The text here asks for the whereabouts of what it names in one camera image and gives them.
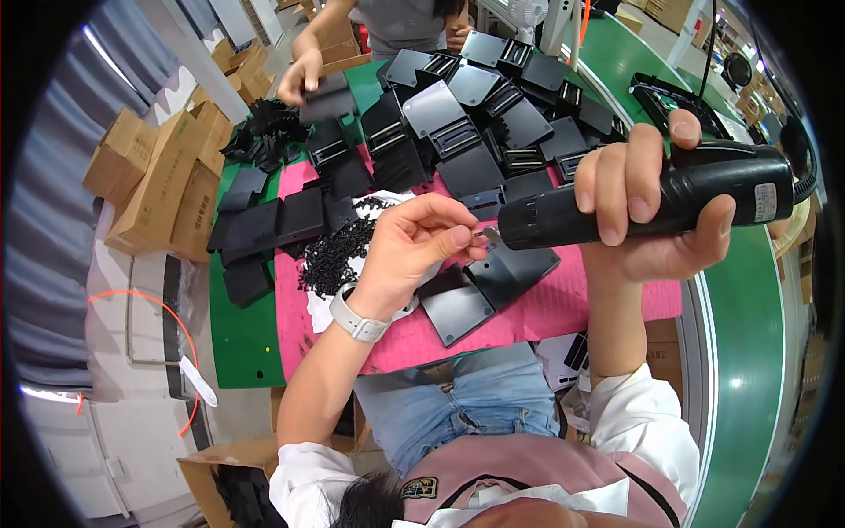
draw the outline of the light blue jeans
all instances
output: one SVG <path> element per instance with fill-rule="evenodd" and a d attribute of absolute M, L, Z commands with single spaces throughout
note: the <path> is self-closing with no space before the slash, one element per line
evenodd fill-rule
<path fill-rule="evenodd" d="M 464 434 L 558 436 L 554 394 L 527 343 L 453 361 L 454 388 L 441 389 L 415 368 L 355 382 L 373 438 L 401 477 Z"/>

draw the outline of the label sticker on screwdriver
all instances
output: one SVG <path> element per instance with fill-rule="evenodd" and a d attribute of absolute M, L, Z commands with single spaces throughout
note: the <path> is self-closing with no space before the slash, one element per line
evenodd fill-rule
<path fill-rule="evenodd" d="M 777 188 L 774 183 L 761 183 L 754 186 L 754 223 L 768 222 L 775 219 L 777 213 Z"/>

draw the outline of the hand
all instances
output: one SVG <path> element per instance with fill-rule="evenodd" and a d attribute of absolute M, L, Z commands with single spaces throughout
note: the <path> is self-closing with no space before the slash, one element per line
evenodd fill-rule
<path fill-rule="evenodd" d="M 446 47 L 459 52 L 466 42 L 466 36 L 472 31 L 471 25 L 451 24 L 446 27 Z"/>
<path fill-rule="evenodd" d="M 691 112 L 669 113 L 672 141 L 693 149 L 701 125 Z M 725 258 L 736 203 L 716 196 L 701 211 L 694 231 L 679 237 L 625 240 L 628 222 L 647 223 L 660 207 L 663 138 L 651 125 L 636 124 L 627 144 L 594 150 L 575 171 L 575 197 L 582 213 L 596 211 L 601 242 L 581 245 L 587 279 L 628 282 L 689 279 Z"/>
<path fill-rule="evenodd" d="M 484 260 L 486 237 L 464 204 L 428 193 L 381 213 L 358 286 L 346 300 L 361 317 L 388 321 L 413 296 L 420 277 L 448 257 Z"/>
<path fill-rule="evenodd" d="M 303 86 L 305 90 L 315 91 L 319 86 L 319 76 L 323 71 L 323 54 L 318 49 L 308 50 L 285 72 L 281 78 L 276 95 L 289 105 L 302 105 Z"/>

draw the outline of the white collar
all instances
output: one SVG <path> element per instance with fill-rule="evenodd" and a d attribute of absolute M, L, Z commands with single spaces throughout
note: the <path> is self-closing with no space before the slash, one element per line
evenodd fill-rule
<path fill-rule="evenodd" d="M 572 495 L 568 494 L 558 484 L 529 487 L 516 493 L 510 493 L 486 502 L 480 502 L 480 506 L 477 509 L 439 509 L 434 512 L 434 515 L 431 516 L 431 519 L 426 525 L 419 525 L 409 520 L 394 520 L 391 528 L 419 528 L 420 526 L 425 526 L 426 528 L 458 528 L 485 509 L 508 503 L 520 497 L 543 498 L 569 509 L 625 516 L 628 514 L 629 485 L 630 480 L 626 477 L 605 487 L 573 493 Z M 480 501 L 484 500 L 483 494 L 479 495 L 479 499 Z"/>

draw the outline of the white sleeve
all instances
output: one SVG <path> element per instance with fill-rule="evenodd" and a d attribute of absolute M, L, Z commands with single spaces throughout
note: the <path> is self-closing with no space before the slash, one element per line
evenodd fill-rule
<path fill-rule="evenodd" d="M 270 477 L 270 501 L 291 528 L 328 528 L 356 480 L 346 455 L 313 442 L 288 444 Z"/>
<path fill-rule="evenodd" d="M 699 452 L 681 419 L 678 395 L 643 363 L 627 376 L 605 378 L 590 396 L 592 447 L 625 451 L 665 475 L 689 506 L 698 483 Z"/>

